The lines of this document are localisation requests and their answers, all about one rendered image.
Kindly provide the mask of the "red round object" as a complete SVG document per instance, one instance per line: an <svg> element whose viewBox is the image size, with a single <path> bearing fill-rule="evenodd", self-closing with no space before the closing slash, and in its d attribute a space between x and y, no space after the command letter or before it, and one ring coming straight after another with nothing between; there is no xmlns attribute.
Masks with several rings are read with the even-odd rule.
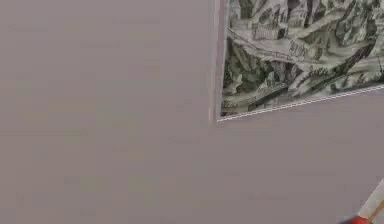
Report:
<svg viewBox="0 0 384 224"><path fill-rule="evenodd" d="M339 224L367 224L367 219L361 216L353 216L341 221Z"/></svg>

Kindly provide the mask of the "green grey landscape wall picture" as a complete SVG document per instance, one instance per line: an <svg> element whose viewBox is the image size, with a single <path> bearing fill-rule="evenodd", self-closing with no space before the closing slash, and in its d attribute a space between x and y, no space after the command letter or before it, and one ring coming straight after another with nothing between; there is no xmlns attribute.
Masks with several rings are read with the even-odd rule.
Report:
<svg viewBox="0 0 384 224"><path fill-rule="evenodd" d="M212 116L384 89L384 0L221 0Z"/></svg>

